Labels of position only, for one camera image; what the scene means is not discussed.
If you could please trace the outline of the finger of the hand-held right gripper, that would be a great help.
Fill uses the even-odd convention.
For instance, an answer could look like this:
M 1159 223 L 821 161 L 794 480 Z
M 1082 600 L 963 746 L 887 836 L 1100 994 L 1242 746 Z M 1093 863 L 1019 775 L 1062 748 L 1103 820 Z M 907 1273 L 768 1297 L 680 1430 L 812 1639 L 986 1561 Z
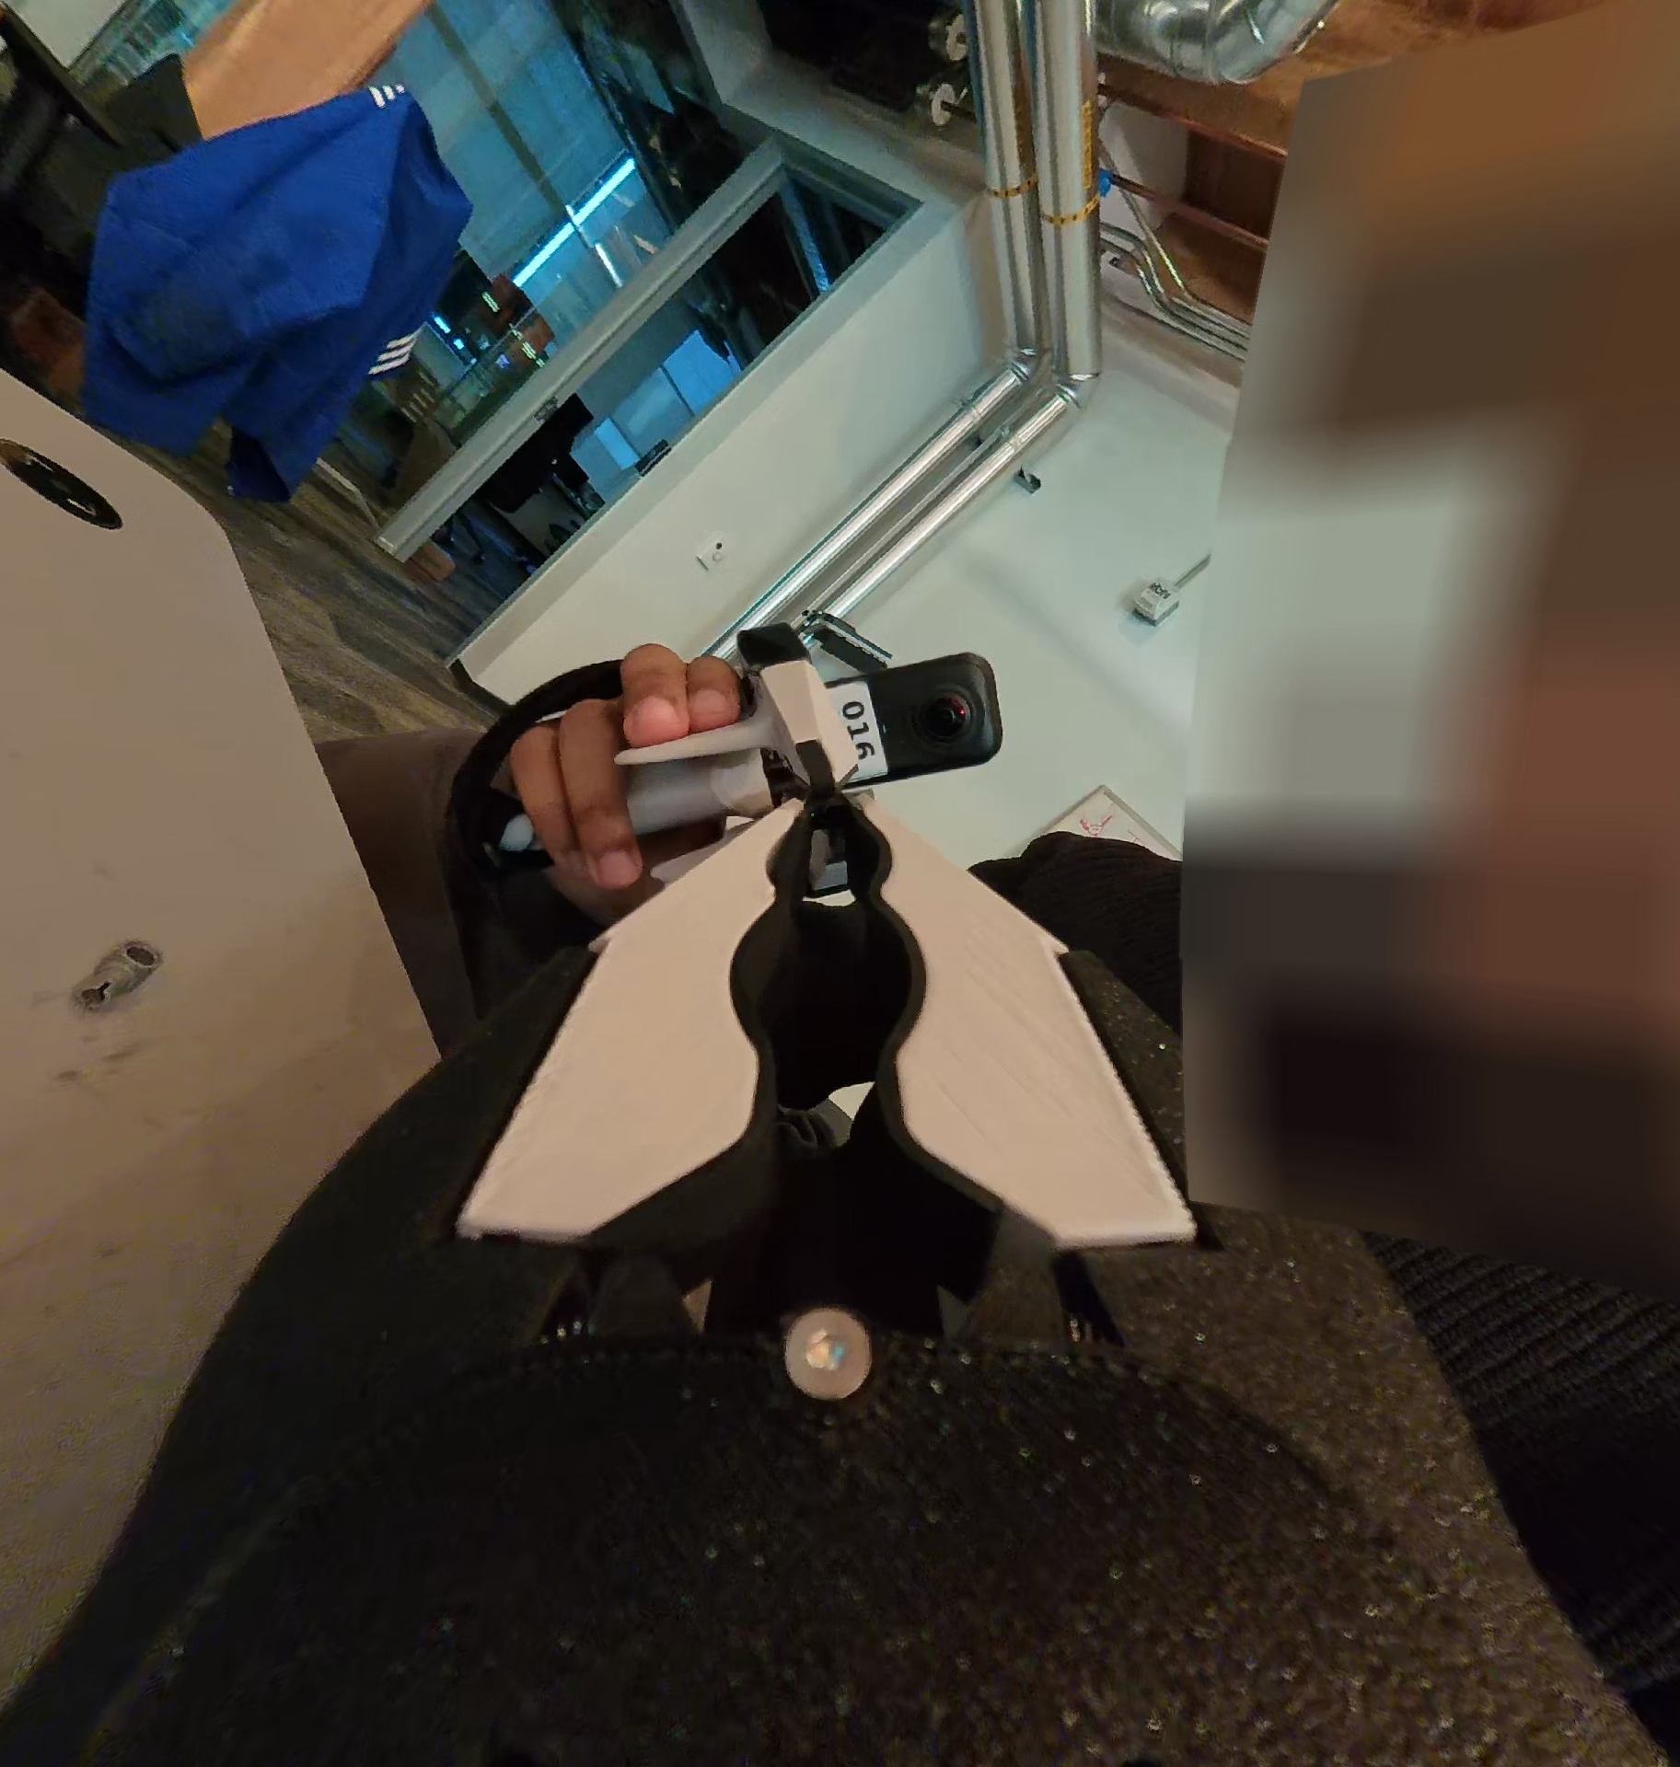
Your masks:
M 855 739 L 810 662 L 750 665 L 754 752 L 750 815 L 788 798 L 826 802 L 857 770 Z

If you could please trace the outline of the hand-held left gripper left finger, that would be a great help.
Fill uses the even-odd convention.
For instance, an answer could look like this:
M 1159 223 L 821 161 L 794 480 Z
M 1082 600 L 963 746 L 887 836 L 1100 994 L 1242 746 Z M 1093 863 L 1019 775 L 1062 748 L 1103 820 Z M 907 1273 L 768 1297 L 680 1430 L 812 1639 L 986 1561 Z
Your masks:
M 583 1239 L 740 1144 L 761 1056 L 731 967 L 776 903 L 768 867 L 797 815 L 774 809 L 596 940 L 466 1198 L 462 1236 Z

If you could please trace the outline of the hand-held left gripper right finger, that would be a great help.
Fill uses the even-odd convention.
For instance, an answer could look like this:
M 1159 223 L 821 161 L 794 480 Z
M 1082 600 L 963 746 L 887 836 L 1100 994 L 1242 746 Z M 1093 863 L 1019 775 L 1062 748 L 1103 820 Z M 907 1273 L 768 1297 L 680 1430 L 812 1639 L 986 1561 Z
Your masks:
M 1053 1248 L 1193 1239 L 1066 946 L 885 809 L 860 813 L 885 849 L 875 901 L 912 949 L 909 1016 L 875 1083 L 891 1124 Z

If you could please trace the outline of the person's right forearm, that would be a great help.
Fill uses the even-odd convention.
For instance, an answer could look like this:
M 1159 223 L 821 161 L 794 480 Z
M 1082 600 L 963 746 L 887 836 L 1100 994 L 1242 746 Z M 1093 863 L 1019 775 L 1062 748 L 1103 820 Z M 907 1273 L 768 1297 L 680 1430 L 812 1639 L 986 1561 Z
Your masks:
M 556 869 L 534 858 L 480 869 L 450 829 L 441 840 L 441 861 L 470 1005 L 479 1021 L 560 953 L 588 946 L 605 930 L 572 899 Z

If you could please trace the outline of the person's right hand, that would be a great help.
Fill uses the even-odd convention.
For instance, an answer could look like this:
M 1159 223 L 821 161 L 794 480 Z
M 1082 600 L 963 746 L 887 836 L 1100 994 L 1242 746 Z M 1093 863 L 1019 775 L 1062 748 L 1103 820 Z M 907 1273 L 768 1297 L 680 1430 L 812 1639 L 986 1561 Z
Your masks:
M 740 719 L 740 674 L 718 656 L 641 645 L 621 660 L 619 694 L 585 698 L 520 735 L 509 771 L 560 890 L 594 915 L 624 915 L 657 887 L 651 867 L 718 836 L 718 824 L 639 836 L 619 755 Z

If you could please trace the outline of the white drawing board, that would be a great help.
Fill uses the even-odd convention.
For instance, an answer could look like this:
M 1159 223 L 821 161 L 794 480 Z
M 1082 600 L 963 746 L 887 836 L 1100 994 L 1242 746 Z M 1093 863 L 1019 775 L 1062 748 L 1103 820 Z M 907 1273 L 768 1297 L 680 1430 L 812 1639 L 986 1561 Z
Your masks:
M 1089 793 L 1042 827 L 1040 833 L 1069 833 L 1114 840 L 1157 852 L 1174 861 L 1181 858 L 1181 849 L 1174 840 L 1105 784 L 1093 786 Z

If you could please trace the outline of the silver metal pipe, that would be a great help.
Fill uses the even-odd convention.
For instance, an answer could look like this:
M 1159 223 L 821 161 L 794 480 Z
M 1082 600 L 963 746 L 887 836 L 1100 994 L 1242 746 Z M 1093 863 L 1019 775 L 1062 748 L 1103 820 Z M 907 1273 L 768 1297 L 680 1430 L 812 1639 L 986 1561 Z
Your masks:
M 997 489 L 1022 474 L 1082 413 L 1102 365 L 1094 8 L 1087 1 L 1010 3 L 1028 8 L 1030 120 L 1042 253 L 1037 287 L 1044 298 L 1044 390 L 1051 422 L 1022 456 L 1021 469 Z
M 1028 8 L 983 1 L 963 3 L 961 14 L 1008 329 L 1004 361 L 714 636 L 709 651 L 722 660 L 740 658 L 741 629 L 790 622 L 797 635 L 812 635 L 857 611 L 1015 474 L 1051 422 Z

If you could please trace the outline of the light grey connector piece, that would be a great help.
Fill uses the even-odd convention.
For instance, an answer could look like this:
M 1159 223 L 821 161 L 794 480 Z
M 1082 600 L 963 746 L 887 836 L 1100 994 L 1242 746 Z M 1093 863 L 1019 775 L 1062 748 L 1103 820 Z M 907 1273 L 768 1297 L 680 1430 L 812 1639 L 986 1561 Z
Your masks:
M 86 1014 L 109 1011 L 138 993 L 162 962 L 165 957 L 154 944 L 144 939 L 122 939 L 106 949 L 72 987 L 72 1003 Z

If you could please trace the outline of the blue jacket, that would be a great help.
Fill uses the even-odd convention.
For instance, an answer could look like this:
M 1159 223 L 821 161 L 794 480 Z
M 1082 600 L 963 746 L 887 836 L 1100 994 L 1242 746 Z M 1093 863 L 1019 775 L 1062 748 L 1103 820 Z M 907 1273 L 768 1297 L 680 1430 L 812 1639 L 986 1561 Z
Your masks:
M 84 296 L 81 410 L 189 453 L 232 431 L 232 496 L 288 501 L 361 388 L 408 365 L 471 203 L 401 84 L 115 178 Z

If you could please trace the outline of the silver ventilation duct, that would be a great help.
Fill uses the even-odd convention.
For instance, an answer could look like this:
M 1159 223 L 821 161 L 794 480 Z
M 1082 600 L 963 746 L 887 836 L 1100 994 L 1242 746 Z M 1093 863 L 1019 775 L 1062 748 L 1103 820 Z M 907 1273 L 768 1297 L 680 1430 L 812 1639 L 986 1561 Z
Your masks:
M 1105 55 L 1199 84 L 1249 84 L 1294 55 L 1337 1 L 1100 1 Z

